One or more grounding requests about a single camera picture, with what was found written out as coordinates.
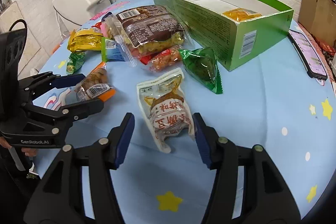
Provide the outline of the person's left hand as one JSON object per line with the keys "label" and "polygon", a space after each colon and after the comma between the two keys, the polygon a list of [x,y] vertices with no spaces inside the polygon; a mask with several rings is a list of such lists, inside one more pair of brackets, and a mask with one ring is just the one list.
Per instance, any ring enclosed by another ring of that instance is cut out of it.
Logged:
{"label": "person's left hand", "polygon": [[[4,148],[11,149],[12,146],[9,145],[9,143],[5,140],[4,137],[0,137],[0,145]],[[27,157],[35,157],[37,155],[38,150],[34,148],[21,148],[21,151],[27,156]]]}

